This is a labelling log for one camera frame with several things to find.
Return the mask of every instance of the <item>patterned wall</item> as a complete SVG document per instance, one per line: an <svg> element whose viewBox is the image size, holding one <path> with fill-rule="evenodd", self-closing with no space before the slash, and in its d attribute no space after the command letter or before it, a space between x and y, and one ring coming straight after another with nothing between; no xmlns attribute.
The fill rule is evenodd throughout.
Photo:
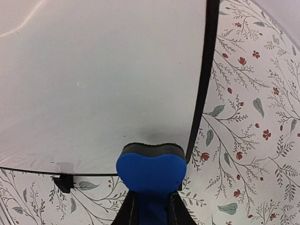
<svg viewBox="0 0 300 225"><path fill-rule="evenodd" d="M299 225L300 53L249 0L223 0L208 97L180 192L200 225ZM108 225L127 189L117 177L75 180L4 171L15 224Z"/></svg>

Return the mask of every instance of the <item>white surface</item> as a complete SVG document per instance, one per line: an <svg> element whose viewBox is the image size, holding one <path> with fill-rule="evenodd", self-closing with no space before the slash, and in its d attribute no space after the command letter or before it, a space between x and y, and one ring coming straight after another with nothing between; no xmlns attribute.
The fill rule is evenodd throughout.
<svg viewBox="0 0 300 225"><path fill-rule="evenodd" d="M114 173L128 143L187 147L205 0L1 4L0 166Z"/></svg>
<svg viewBox="0 0 300 225"><path fill-rule="evenodd" d="M300 1L298 0L255 0L265 10L293 42L300 47Z"/></svg>

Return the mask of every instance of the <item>green leaf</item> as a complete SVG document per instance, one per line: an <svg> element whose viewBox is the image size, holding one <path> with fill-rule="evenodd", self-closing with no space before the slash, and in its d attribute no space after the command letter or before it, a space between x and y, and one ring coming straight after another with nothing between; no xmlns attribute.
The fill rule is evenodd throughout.
<svg viewBox="0 0 300 225"><path fill-rule="evenodd" d="M257 26L260 26L260 27L264 27L264 23L263 22L254 22L253 24L256 24Z"/></svg>
<svg viewBox="0 0 300 225"><path fill-rule="evenodd" d="M296 53L296 50L295 50L294 46L292 46L292 53L293 53L294 55L297 55L297 53Z"/></svg>
<svg viewBox="0 0 300 225"><path fill-rule="evenodd" d="M209 146L213 138L214 138L214 132L212 130L207 131L206 147Z"/></svg>
<svg viewBox="0 0 300 225"><path fill-rule="evenodd" d="M16 211L19 214L23 214L23 209L21 207L18 207L18 206L13 207L13 210Z"/></svg>
<svg viewBox="0 0 300 225"><path fill-rule="evenodd" d="M265 18L265 19L266 19L266 16L264 15L263 11L261 12L261 14L262 14L263 18Z"/></svg>
<svg viewBox="0 0 300 225"><path fill-rule="evenodd" d="M292 120L292 123L291 123L291 132L295 129L296 124L297 124L297 120L296 120L296 119L293 119L293 120Z"/></svg>
<svg viewBox="0 0 300 225"><path fill-rule="evenodd" d="M25 188L25 190L23 190L23 197L25 202L27 202L27 188Z"/></svg>
<svg viewBox="0 0 300 225"><path fill-rule="evenodd" d="M223 206L217 206L219 211L225 212L229 215L234 215L236 213L236 210L238 208L237 203L230 203L228 205L223 205Z"/></svg>
<svg viewBox="0 0 300 225"><path fill-rule="evenodd" d="M71 198L71 213L76 211L77 207L76 207L76 202L73 198Z"/></svg>
<svg viewBox="0 0 300 225"><path fill-rule="evenodd" d="M259 98L253 100L253 106L264 117L263 105Z"/></svg>
<svg viewBox="0 0 300 225"><path fill-rule="evenodd" d="M224 110L224 107L225 107L225 105L218 105L208 115L212 116L212 117L216 117L216 116L218 116Z"/></svg>
<svg viewBox="0 0 300 225"><path fill-rule="evenodd" d="M219 15L229 15L229 14L223 13L222 11L219 11Z"/></svg>
<svg viewBox="0 0 300 225"><path fill-rule="evenodd" d="M80 181L79 182L79 189L81 189L82 191L92 190L92 189L97 188L98 186L99 185L95 185L88 181Z"/></svg>
<svg viewBox="0 0 300 225"><path fill-rule="evenodd" d="M1 172L2 172L6 177L8 177L8 175L6 174L5 170L1 169Z"/></svg>
<svg viewBox="0 0 300 225"><path fill-rule="evenodd" d="M229 159L229 154L227 152L224 153L224 159L225 159L225 162L229 165L229 167L231 168L230 166L230 159Z"/></svg>
<svg viewBox="0 0 300 225"><path fill-rule="evenodd" d="M185 206L188 206L187 201L184 198L182 199L182 201L185 204Z"/></svg>

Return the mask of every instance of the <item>red flower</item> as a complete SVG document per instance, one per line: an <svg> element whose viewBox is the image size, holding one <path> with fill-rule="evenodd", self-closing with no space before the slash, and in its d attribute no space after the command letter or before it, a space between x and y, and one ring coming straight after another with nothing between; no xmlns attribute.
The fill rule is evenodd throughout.
<svg viewBox="0 0 300 225"><path fill-rule="evenodd" d="M240 59L238 61L243 66L247 63L247 61L243 57L240 57Z"/></svg>
<svg viewBox="0 0 300 225"><path fill-rule="evenodd" d="M231 88L227 88L227 91L232 94L233 93L233 90Z"/></svg>
<svg viewBox="0 0 300 225"><path fill-rule="evenodd" d="M260 57L259 52L257 52L257 51L253 51L252 56L257 59Z"/></svg>
<svg viewBox="0 0 300 225"><path fill-rule="evenodd" d="M239 151L238 153L236 153L236 158L238 159L238 160L241 160L242 158L243 158L243 156L242 156L242 152L241 151Z"/></svg>
<svg viewBox="0 0 300 225"><path fill-rule="evenodd" d="M226 53L222 54L225 59L228 59L228 55Z"/></svg>
<svg viewBox="0 0 300 225"><path fill-rule="evenodd" d="M207 161L209 158L210 158L210 155L207 152L202 153L201 160Z"/></svg>
<svg viewBox="0 0 300 225"><path fill-rule="evenodd" d="M269 137L271 137L271 133L269 133L269 130L267 129L267 130L264 130L263 131L263 135L262 135L265 139L266 139L266 141L269 139Z"/></svg>
<svg viewBox="0 0 300 225"><path fill-rule="evenodd" d="M272 219L276 218L276 216L277 215L275 213L272 213L271 216L270 216L270 220L272 221Z"/></svg>
<svg viewBox="0 0 300 225"><path fill-rule="evenodd" d="M240 190L237 189L237 190L233 193L233 196L237 198L237 197L239 197L239 195L240 195Z"/></svg>
<svg viewBox="0 0 300 225"><path fill-rule="evenodd" d="M234 25L235 25L236 27L242 27L242 24L240 24L239 22L234 23Z"/></svg>
<svg viewBox="0 0 300 225"><path fill-rule="evenodd" d="M278 90L278 88L273 88L273 90L274 90L274 95L278 95L279 94L279 90Z"/></svg>

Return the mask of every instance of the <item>black bracket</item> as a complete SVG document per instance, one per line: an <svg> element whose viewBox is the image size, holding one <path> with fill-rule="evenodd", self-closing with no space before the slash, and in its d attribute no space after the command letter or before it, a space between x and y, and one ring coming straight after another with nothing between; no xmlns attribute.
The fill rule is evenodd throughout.
<svg viewBox="0 0 300 225"><path fill-rule="evenodd" d="M53 182L63 193L70 194L71 188L74 189L73 175L62 174L60 177L53 177Z"/></svg>

